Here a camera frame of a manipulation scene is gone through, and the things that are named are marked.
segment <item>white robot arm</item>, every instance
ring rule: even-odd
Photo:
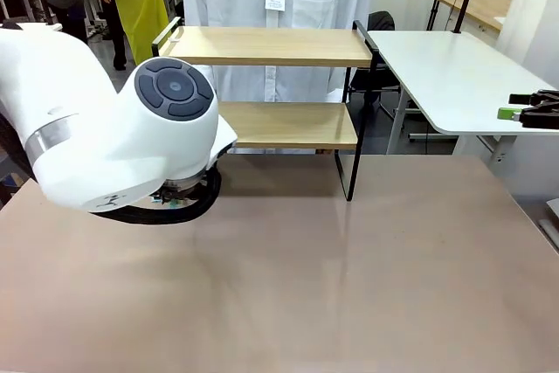
[[[94,213],[187,197],[237,140],[195,67],[150,59],[117,93],[85,44],[54,31],[0,29],[0,112],[45,196]]]

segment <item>black shoe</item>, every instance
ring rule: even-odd
[[[126,70],[126,58],[115,57],[113,60],[114,70],[122,72]]]

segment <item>shelf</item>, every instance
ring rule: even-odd
[[[369,67],[356,31],[182,26],[160,49],[192,65]]]
[[[354,150],[357,144],[345,104],[220,102],[219,113],[240,148]]]

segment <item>yellow garment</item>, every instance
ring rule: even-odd
[[[169,23],[163,0],[114,0],[122,28],[132,47],[134,61],[139,65],[153,57],[151,43]]]

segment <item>black office chair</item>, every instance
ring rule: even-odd
[[[369,21],[367,23],[367,31],[394,31],[396,26],[394,25],[394,18],[387,11],[374,12],[369,15]],[[351,81],[349,86],[349,95],[352,93],[366,93],[369,84],[369,69],[357,69],[355,76]],[[379,100],[380,108],[385,114],[387,114],[392,120],[394,120],[394,115],[387,110],[383,103],[381,95],[387,92],[400,92],[400,81],[389,69],[388,65],[381,61],[377,67],[376,72],[373,77],[373,94],[370,98],[365,98],[365,100],[371,103]]]

